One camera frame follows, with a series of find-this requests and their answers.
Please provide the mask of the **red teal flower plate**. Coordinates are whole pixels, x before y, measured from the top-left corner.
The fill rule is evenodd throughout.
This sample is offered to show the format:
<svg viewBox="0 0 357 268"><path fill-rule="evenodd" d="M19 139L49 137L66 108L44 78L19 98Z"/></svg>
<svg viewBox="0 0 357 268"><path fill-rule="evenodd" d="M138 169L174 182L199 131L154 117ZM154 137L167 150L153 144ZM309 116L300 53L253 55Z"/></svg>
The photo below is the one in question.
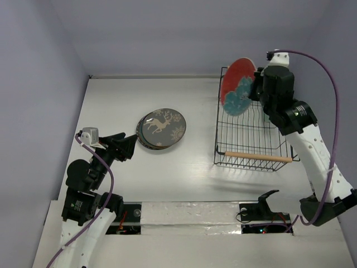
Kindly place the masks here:
<svg viewBox="0 0 357 268"><path fill-rule="evenodd" d="M249 58L240 58L228 67L220 88L220 102L228 115L240 116L251 105L249 95L255 71L256 67Z"/></svg>

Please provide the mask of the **grey deer snowflake plate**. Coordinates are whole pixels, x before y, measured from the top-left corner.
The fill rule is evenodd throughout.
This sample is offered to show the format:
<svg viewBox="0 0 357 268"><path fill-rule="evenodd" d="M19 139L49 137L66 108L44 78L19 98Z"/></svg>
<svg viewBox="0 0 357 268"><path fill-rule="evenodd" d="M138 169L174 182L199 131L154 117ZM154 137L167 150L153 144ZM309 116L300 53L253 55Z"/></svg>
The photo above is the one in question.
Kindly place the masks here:
<svg viewBox="0 0 357 268"><path fill-rule="evenodd" d="M142 134L150 145L171 147L186 132L186 120L177 110L160 108L144 116Z"/></svg>

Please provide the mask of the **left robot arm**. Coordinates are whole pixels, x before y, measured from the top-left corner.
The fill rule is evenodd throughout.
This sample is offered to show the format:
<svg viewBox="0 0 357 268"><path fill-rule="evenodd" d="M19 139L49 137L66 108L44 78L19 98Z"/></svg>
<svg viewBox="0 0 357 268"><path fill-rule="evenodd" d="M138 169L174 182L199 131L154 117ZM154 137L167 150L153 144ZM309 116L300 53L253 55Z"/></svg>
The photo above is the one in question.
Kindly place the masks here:
<svg viewBox="0 0 357 268"><path fill-rule="evenodd" d="M91 267L109 226L126 218L123 197L113 193L111 165L132 158L137 136L124 132L99 137L98 129L83 128L76 142L92 157L77 159L67 168L59 253L50 267Z"/></svg>

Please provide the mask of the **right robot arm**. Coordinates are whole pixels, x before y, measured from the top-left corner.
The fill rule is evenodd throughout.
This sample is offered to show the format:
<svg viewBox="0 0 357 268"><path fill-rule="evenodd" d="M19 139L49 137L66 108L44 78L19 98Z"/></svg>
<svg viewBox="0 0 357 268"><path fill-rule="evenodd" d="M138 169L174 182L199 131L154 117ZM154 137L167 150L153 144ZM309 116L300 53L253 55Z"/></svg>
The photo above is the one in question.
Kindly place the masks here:
<svg viewBox="0 0 357 268"><path fill-rule="evenodd" d="M295 77L285 66L258 68L250 99L298 154L313 193L300 200L307 224L319 227L356 206L356 189L345 179L322 139L311 107L294 98Z"/></svg>

